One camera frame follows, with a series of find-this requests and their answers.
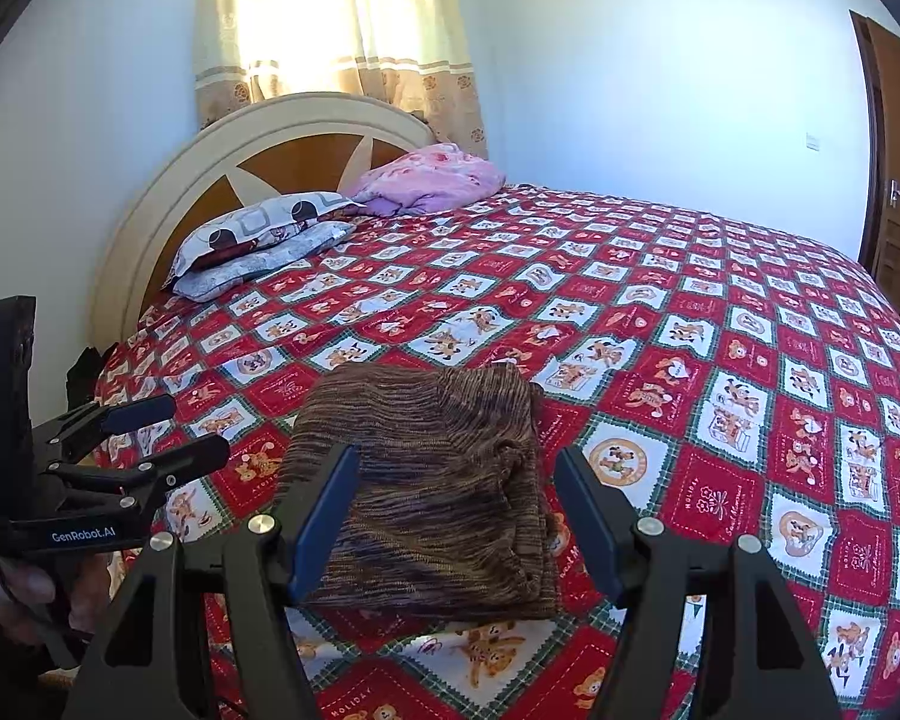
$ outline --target red patterned bedspread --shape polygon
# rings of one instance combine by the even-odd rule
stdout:
[[[122,466],[211,431],[233,447],[225,470],[170,500],[182,538],[271,501],[295,410],[335,365],[510,361],[548,396],[548,475],[576,443],[602,483],[679,533],[757,533],[848,716],[898,693],[900,320],[831,248],[670,206],[507,187],[444,217],[362,220],[327,255],[212,305],[171,298],[141,327],[98,394],[170,391],[178,418],[111,440],[101,459]],[[554,620],[464,631],[290,613],[325,716],[586,716],[622,614],[567,530],[553,550]],[[687,599],[668,715],[686,711],[705,604]],[[226,615],[217,599],[208,610],[234,697]]]

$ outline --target knit fabric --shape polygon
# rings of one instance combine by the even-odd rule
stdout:
[[[293,425],[277,500],[335,443],[359,447],[360,488],[310,605],[454,619],[557,610],[540,484],[539,387],[513,365],[340,365]]]

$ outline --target white wall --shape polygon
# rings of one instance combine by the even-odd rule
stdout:
[[[461,0],[490,157],[511,181],[744,218],[856,258],[879,0]],[[820,139],[809,151],[806,134]]]
[[[706,208],[856,255],[876,0],[461,0],[511,180]],[[34,0],[0,47],[0,298],[36,295],[31,411],[62,410],[109,237],[197,129],[194,0]],[[821,139],[819,153],[804,135]]]
[[[109,238],[197,131],[194,0],[33,0],[0,46],[0,298],[36,295],[31,415],[66,405]]]

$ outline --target pillow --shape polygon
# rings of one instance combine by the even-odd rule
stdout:
[[[191,269],[176,281],[173,292],[197,303],[206,303],[207,300],[218,298],[234,287],[239,287],[252,276],[268,274],[311,254],[327,250],[355,229],[354,225],[345,221],[320,221],[275,247],[245,254],[205,271]]]
[[[336,191],[303,191],[231,211],[200,225],[180,244],[164,282],[167,287],[191,269],[205,269],[274,247],[298,235],[309,220],[353,201]]]

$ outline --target bed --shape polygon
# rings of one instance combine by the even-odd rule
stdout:
[[[269,504],[295,410],[336,365],[509,362],[546,392],[548,477],[557,450],[576,443],[602,483],[679,533],[722,543],[756,533],[847,716],[893,702],[900,319],[832,248],[697,211],[520,185],[453,213],[361,218],[336,250],[212,303],[159,292],[199,223],[274,191],[336,189],[432,141],[422,122],[373,100],[291,95],[217,122],[170,161],[111,245],[93,335],[100,348],[121,342],[101,399],[168,391],[178,415],[114,437],[98,460],[126,466],[208,432],[230,440],[226,469],[168,502],[165,526],[189,541]],[[562,612],[551,620],[474,632],[292,611],[324,716],[585,717],[623,613],[593,589],[565,525],[552,551]],[[706,597],[687,598],[666,716],[689,706],[705,609]],[[237,700],[226,609],[209,598],[207,613],[220,690]]]

